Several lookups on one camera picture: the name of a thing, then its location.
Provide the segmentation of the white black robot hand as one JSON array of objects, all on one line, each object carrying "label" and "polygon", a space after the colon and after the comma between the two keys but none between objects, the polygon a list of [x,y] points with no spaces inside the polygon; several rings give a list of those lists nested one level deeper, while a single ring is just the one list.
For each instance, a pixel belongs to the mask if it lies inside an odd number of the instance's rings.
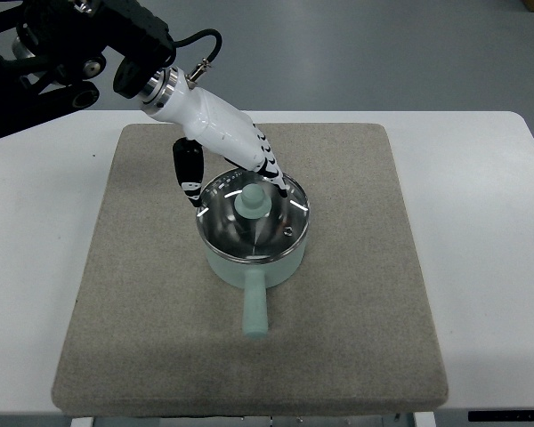
[{"label": "white black robot hand", "polygon": [[158,71],[139,98],[149,117],[183,129],[184,136],[173,145],[174,166],[179,185],[195,207],[201,206],[203,149],[260,175],[287,196],[289,186],[271,145],[247,114],[205,89],[190,87],[188,78],[175,68]]}]

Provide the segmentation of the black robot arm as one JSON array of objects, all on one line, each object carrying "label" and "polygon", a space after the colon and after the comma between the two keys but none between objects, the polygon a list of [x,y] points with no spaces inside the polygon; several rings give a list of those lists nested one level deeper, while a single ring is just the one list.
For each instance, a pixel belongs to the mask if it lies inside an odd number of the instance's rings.
[{"label": "black robot arm", "polygon": [[9,29],[26,52],[0,55],[0,138],[92,106],[106,48],[124,58],[113,89],[127,99],[176,56],[167,24],[136,1],[24,1],[0,12]]}]

